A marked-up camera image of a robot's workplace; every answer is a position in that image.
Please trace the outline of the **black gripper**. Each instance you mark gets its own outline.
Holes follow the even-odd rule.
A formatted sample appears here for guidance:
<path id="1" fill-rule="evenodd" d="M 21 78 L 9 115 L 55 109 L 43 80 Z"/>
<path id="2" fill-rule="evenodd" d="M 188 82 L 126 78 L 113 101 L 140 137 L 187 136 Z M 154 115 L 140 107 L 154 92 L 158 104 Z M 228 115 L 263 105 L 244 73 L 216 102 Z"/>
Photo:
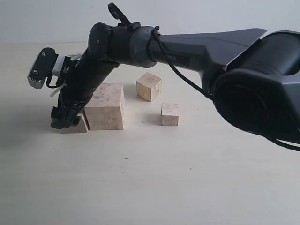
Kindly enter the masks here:
<path id="1" fill-rule="evenodd" d="M 60 91 L 58 107 L 52 108 L 51 127 L 76 127 L 80 121 L 78 114 L 91 100 L 97 87 L 116 67 L 117 62 L 98 60 L 86 49 L 66 80 L 66 86 Z"/>

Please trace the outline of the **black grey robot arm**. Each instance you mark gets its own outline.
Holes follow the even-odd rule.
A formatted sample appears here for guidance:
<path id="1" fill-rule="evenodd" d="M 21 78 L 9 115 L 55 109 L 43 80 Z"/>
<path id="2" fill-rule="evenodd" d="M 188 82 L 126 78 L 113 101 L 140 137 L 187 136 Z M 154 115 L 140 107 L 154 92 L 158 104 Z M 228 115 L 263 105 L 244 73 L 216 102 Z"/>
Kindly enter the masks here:
<path id="1" fill-rule="evenodd" d="M 96 23 L 88 47 L 70 65 L 51 112 L 51 126 L 67 128 L 93 92 L 120 64 L 151 68 L 157 63 L 196 71 L 199 91 L 234 127 L 297 142 L 300 139 L 300 34 L 246 29 L 161 35 L 158 27 Z"/>

